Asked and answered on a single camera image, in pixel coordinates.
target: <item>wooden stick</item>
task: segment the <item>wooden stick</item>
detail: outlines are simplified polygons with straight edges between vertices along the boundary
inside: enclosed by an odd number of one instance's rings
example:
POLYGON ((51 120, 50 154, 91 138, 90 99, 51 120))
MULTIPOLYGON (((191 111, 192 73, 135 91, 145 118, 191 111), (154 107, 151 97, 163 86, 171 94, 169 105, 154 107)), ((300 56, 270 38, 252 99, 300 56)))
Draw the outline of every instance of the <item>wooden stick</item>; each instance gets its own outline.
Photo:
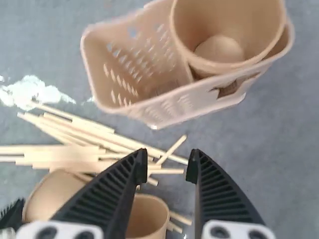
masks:
POLYGON ((82 154, 78 152, 28 152, 24 154, 24 163, 27 162, 97 162, 99 157, 94 154, 82 154))
MULTIPOLYGON (((82 123, 85 123, 86 125, 90 125, 91 127, 95 127, 95 128, 101 129, 103 131, 108 131, 110 133, 114 133, 114 129, 109 128, 107 126, 104 126, 102 124, 96 123, 94 121, 86 120, 86 119, 83 119, 81 117, 72 115, 70 113, 66 113, 66 112, 57 110, 55 108, 46 106, 46 105, 40 105, 40 104, 37 104, 35 102, 31 102, 30 104, 33 105, 34 107, 37 107, 38 109, 41 109, 41 110, 44 110, 47 112, 51 112, 51 113, 56 114, 58 116, 62 116, 64 118, 70 119, 70 120, 72 120, 72 122, 74 124, 81 125, 82 123)), ((122 143, 124 146, 131 145, 133 148, 130 147, 130 149, 137 150, 139 148, 146 148, 148 150, 149 154, 152 155, 153 157, 156 157, 156 158, 159 158, 161 155, 165 154, 165 152, 163 150, 153 148, 153 147, 148 146, 146 144, 140 143, 138 141, 135 141, 135 140, 132 140, 132 139, 120 136, 120 135, 114 136, 113 140, 116 140, 118 143, 122 143)), ((168 158, 170 158, 171 160, 174 160, 176 162, 185 164, 185 165, 188 164, 187 159, 179 157, 179 156, 170 155, 168 158)))
POLYGON ((58 129, 60 131, 63 131, 65 133, 68 133, 72 136, 75 136, 75 137, 78 137, 78 138, 81 138, 81 139, 87 139, 89 140, 90 142, 93 142, 97 145, 102 145, 104 146, 105 148, 108 148, 112 151, 115 151, 115 152, 125 152, 125 153, 131 153, 131 152, 134 152, 133 150, 131 149, 128 149, 128 148, 125 148, 123 146, 119 146, 119 145, 116 145, 114 143, 110 143, 108 141, 105 141, 103 140, 102 138, 98 137, 98 136, 95 136, 95 135, 91 135, 87 132, 82 132, 81 130, 79 129, 74 129, 72 127, 67 127, 67 126, 64 126, 64 125, 60 125, 56 122, 53 122, 53 121, 50 121, 49 119, 45 119, 45 118, 39 118, 35 115, 32 115, 30 113, 25 113, 24 115, 23 114, 19 114, 17 115, 19 118, 21 119, 24 119, 25 121, 28 121, 32 124, 34 124, 35 126, 38 126, 39 123, 43 123, 47 126, 50 126, 52 128, 55 128, 55 129, 58 129))
POLYGON ((151 177, 148 177, 148 181, 147 183, 153 185, 153 186, 157 186, 159 184, 158 180, 154 179, 154 178, 151 178, 151 177))
POLYGON ((79 146, 93 146, 94 144, 89 143, 87 141, 81 140, 76 137, 72 137, 64 132, 54 130, 46 125, 38 126, 43 132, 47 133, 52 137, 61 137, 64 140, 69 141, 69 145, 79 145, 79 146))
MULTIPOLYGON (((109 140, 109 141, 111 141, 113 143, 117 143, 119 145, 128 147, 128 148, 133 149, 133 150, 137 150, 139 148, 146 148, 147 151, 148 151, 149 156, 152 156, 152 157, 155 157, 155 158, 160 158, 162 155, 166 154, 166 152, 163 151, 163 150, 160 150, 160 149, 157 149, 157 148, 153 148, 153 147, 151 147, 149 145, 146 145, 144 143, 135 141, 135 140, 130 139, 130 138, 123 137, 123 136, 115 134, 115 133, 114 134, 109 133, 107 135, 107 140, 109 140)), ((175 156, 175 155, 170 154, 170 155, 168 155, 168 158, 171 159, 171 160, 174 160, 174 161, 176 161, 178 163, 182 163, 182 164, 185 164, 185 165, 188 164, 188 160, 187 159, 179 157, 179 156, 175 156)))
POLYGON ((150 169, 149 174, 183 174, 184 169, 175 168, 162 168, 162 169, 150 169))
POLYGON ((66 119, 69 119, 69 120, 72 120, 72 121, 76 120, 76 122, 81 122, 81 123, 84 123, 86 125, 90 125, 91 127, 99 128, 100 130, 114 133, 114 129, 112 129, 110 127, 107 127, 105 125, 102 125, 100 123, 96 123, 96 122, 94 122, 92 120, 84 119, 84 118, 81 118, 79 116, 75 116, 73 114, 70 114, 70 113, 67 113, 67 112, 64 112, 64 111, 60 111, 58 109, 52 108, 52 107, 47 106, 47 105, 38 104, 36 102, 31 102, 30 104, 32 106, 38 108, 38 109, 53 113, 55 115, 64 117, 66 119))
POLYGON ((156 164, 163 164, 186 139, 187 136, 183 135, 171 148, 169 148, 169 150, 156 162, 156 164))
POLYGON ((183 233, 183 229, 177 225, 175 225, 174 223, 172 223, 171 221, 168 222, 167 224, 167 229, 171 232, 176 231, 179 234, 183 233))
POLYGON ((62 136, 63 138, 69 140, 70 142, 72 142, 73 144, 76 144, 76 145, 81 145, 81 146, 95 145, 95 144, 93 144, 91 142, 88 142, 87 140, 83 140, 83 139, 79 139, 79 138, 73 137, 73 136, 71 136, 71 135, 69 135, 69 134, 67 134, 67 133, 65 133, 63 131, 54 129, 54 128, 49 127, 49 126, 47 126, 45 124, 42 124, 42 123, 39 123, 37 125, 37 127, 40 128, 42 131, 43 131, 43 129, 45 129, 46 133, 51 135, 51 136, 53 136, 53 137, 55 135, 62 136))
POLYGON ((58 168, 64 168, 74 172, 83 173, 101 173, 112 164, 116 163, 116 160, 108 160, 103 162, 36 162, 32 164, 34 169, 47 169, 56 170, 58 168))
POLYGON ((44 112, 42 117, 44 117, 46 119, 50 119, 50 120, 55 121, 55 122, 60 123, 60 124, 72 123, 72 120, 68 120, 66 118, 62 118, 62 117, 56 116, 54 114, 50 114, 48 112, 44 112))
POLYGON ((52 130, 48 127, 46 127, 45 125, 42 127, 38 127, 41 131, 43 131, 44 133, 48 134, 49 136, 51 136, 52 138, 56 139, 57 141, 59 141, 60 143, 63 143, 64 145, 79 145, 79 146, 83 146, 82 144, 78 144, 75 141, 73 141, 72 139, 65 137, 61 134, 58 134, 56 130, 52 130))
POLYGON ((23 160, 23 156, 0 156, 1 163, 14 163, 17 160, 23 160))
POLYGON ((55 151, 55 152, 66 152, 66 151, 77 151, 83 153, 103 153, 104 149, 100 149, 98 146, 66 146, 61 144, 53 145, 12 145, 12 146, 0 146, 0 154, 5 155, 19 155, 25 152, 39 152, 39 151, 55 151))
MULTIPOLYGON (((94 144, 103 145, 104 147, 109 148, 112 151, 130 153, 140 148, 146 148, 148 150, 149 156, 151 157, 159 158, 161 155, 165 154, 165 152, 162 150, 152 148, 143 143, 113 133, 85 132, 83 131, 83 129, 74 128, 70 123, 68 125, 61 125, 50 119, 42 118, 42 120, 40 120, 38 117, 30 113, 25 113, 24 115, 18 114, 18 117, 35 125, 40 122, 44 123, 50 127, 56 128, 60 131, 64 131, 65 133, 68 133, 77 138, 86 139, 94 144)), ((170 155, 169 158, 179 163, 183 163, 186 165, 188 164, 188 160, 178 156, 170 155)))
POLYGON ((175 212, 170 211, 169 215, 171 218, 174 218, 174 219, 178 220, 179 222, 184 223, 186 225, 191 226, 191 224, 192 224, 192 220, 190 220, 190 219, 188 219, 180 214, 177 214, 175 212))

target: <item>beige paper cup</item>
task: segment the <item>beige paper cup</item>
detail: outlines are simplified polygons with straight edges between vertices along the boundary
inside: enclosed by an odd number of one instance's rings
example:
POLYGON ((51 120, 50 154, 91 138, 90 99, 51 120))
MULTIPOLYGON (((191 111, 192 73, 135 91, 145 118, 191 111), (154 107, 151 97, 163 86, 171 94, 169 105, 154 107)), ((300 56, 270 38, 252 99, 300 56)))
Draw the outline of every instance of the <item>beige paper cup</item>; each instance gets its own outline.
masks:
POLYGON ((160 198, 136 194, 126 239, 165 239, 169 209, 160 198))
POLYGON ((202 77, 261 61, 285 24, 283 0, 174 0, 170 14, 179 52, 202 77))
POLYGON ((23 221, 49 220, 86 183, 86 180, 62 169, 46 175, 26 200, 23 221))

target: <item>wooden stick pile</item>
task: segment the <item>wooden stick pile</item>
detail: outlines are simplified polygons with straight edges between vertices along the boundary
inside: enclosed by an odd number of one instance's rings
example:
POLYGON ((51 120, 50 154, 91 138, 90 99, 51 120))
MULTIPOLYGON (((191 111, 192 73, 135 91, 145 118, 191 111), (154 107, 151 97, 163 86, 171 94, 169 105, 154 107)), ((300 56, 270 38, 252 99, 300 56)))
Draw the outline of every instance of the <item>wooden stick pile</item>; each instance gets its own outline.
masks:
MULTIPOLYGON (((167 160, 184 165, 188 160, 174 151, 187 139, 183 135, 168 151, 123 137, 115 130, 97 122, 63 112, 46 105, 31 102, 31 105, 44 110, 42 115, 18 113, 17 116, 41 131, 52 136, 63 145, 13 145, 0 146, 0 162, 15 162, 16 165, 31 165, 34 169, 49 169, 50 172, 64 168, 75 173, 100 173, 117 160, 140 149, 148 151, 148 183, 157 186, 158 180, 152 174, 183 174, 183 168, 163 168, 167 160)), ((191 221, 171 212, 172 218, 187 225, 191 221)), ((172 222, 167 229, 182 233, 182 229, 172 222)))

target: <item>perforated basket wall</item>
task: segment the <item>perforated basket wall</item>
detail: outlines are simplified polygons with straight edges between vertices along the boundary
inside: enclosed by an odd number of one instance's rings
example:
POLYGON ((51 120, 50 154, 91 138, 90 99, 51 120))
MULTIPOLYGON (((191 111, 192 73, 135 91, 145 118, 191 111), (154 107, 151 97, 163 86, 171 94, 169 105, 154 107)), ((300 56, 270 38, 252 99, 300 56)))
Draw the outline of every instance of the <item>perforated basket wall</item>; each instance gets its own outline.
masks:
POLYGON ((292 25, 260 63, 193 82, 169 30, 172 0, 156 0, 109 23, 89 26, 81 53, 96 104, 158 129, 241 102, 249 87, 293 41, 292 25), (222 83, 228 87, 219 87, 222 83))

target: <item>gray carpet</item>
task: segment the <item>gray carpet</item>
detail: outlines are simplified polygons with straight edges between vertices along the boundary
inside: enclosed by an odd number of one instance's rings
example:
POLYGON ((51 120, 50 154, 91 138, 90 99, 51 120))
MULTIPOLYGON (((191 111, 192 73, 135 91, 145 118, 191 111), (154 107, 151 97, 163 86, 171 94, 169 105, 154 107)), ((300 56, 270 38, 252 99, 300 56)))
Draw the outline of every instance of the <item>gray carpet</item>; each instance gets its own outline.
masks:
MULTIPOLYGON (((84 102, 91 94, 79 52, 83 29, 146 1, 1 1, 0 75, 12 84, 35 74, 84 102)), ((251 199, 277 238, 319 238, 319 2, 289 0, 287 6, 297 32, 292 51, 235 108, 152 131, 140 122, 106 115, 93 103, 56 107, 162 149, 187 133, 177 154, 187 157, 192 148, 200 148, 213 157, 251 199)), ((56 143, 17 119, 17 112, 17 108, 0 107, 1 145, 56 143)), ((45 173, 1 164, 0 207, 27 196, 45 173)), ((156 190, 151 186, 143 190, 160 195, 175 211, 193 215, 194 186, 182 177, 163 177, 156 190)), ((189 239, 192 230, 185 227, 189 239)), ((167 238, 183 235, 168 233, 167 238)))

